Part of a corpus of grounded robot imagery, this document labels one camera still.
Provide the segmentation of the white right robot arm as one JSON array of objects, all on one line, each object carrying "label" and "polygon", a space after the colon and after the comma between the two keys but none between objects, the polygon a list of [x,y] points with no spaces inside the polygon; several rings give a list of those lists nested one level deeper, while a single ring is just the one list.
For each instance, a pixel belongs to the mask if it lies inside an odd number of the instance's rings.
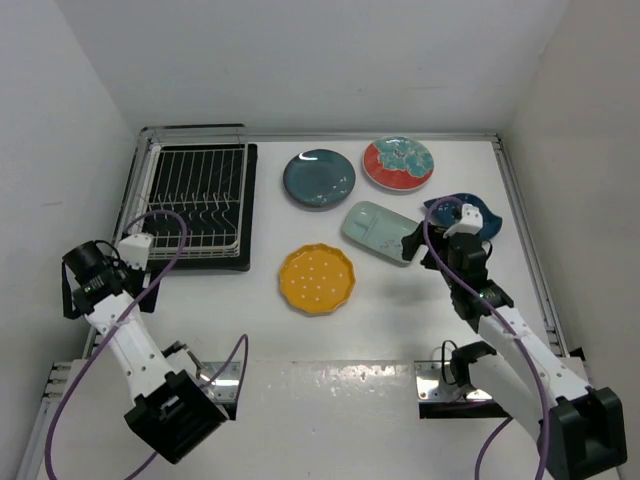
[{"label": "white right robot arm", "polygon": [[422,222],[401,245],[404,259],[427,246],[422,266],[442,274],[455,312],[480,337],[452,353],[456,387],[488,393],[526,430],[539,454],[537,478],[588,479],[626,462],[621,400],[568,369],[531,331],[490,279],[478,235]]}]

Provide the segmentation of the dark teal round plate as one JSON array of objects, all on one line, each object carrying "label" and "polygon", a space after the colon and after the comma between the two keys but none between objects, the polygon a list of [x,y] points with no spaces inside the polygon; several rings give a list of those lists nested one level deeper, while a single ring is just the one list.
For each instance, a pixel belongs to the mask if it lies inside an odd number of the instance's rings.
[{"label": "dark teal round plate", "polygon": [[353,191],[356,172],[342,154],[313,149],[293,157],[283,171],[286,193],[298,204],[328,209],[343,202]]}]

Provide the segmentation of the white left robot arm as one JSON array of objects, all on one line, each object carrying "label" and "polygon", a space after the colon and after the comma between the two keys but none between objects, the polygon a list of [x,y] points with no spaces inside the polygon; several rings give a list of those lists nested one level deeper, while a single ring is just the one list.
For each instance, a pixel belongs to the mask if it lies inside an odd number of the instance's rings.
[{"label": "white left robot arm", "polygon": [[176,341],[160,349],[146,329],[147,307],[136,304],[152,238],[134,234],[105,255],[96,241],[85,242],[62,258],[63,314],[85,318],[103,337],[125,374],[132,408],[124,420],[130,430],[157,454],[178,463],[225,422],[236,417],[235,406],[214,393],[203,378],[203,364],[189,373],[168,358],[183,349]]}]

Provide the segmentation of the yellow polka dot plate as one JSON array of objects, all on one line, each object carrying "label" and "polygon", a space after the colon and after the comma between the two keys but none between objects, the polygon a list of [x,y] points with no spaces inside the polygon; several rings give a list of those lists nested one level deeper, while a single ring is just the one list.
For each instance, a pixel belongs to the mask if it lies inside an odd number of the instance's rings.
[{"label": "yellow polka dot plate", "polygon": [[289,254],[278,280],[288,304],[308,315],[334,312],[350,299],[356,284],[351,260],[324,243],[304,245]]}]

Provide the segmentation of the light green rectangular plate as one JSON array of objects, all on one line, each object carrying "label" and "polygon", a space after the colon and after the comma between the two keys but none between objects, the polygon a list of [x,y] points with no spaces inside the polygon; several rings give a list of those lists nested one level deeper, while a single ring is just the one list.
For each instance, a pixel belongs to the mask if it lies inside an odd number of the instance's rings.
[{"label": "light green rectangular plate", "polygon": [[357,202],[347,213],[342,233],[359,247],[398,265],[409,265],[415,255],[403,257],[402,239],[418,227],[414,220],[370,201]]}]

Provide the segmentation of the dark blue leaf plate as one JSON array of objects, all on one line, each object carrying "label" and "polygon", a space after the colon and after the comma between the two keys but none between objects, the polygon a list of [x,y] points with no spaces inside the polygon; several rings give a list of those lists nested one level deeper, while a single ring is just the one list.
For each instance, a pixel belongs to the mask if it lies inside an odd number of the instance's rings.
[{"label": "dark blue leaf plate", "polygon": [[[495,215],[478,196],[471,193],[455,193],[452,194],[460,200],[461,203],[468,203],[478,208],[482,218],[483,226],[479,231],[479,237],[482,241],[490,241],[501,230],[503,219]],[[432,220],[438,226],[449,228],[455,223],[454,209],[457,207],[456,202],[444,202],[440,204],[432,213]]]}]

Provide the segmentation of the red teal floral plate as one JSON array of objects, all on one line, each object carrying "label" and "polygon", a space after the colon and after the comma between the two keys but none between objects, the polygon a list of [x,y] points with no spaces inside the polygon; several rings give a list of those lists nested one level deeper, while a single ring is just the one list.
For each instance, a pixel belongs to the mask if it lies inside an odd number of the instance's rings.
[{"label": "red teal floral plate", "polygon": [[386,136],[373,141],[364,150],[362,164],[373,183],[402,193],[425,185],[435,167],[430,150],[406,136]]}]

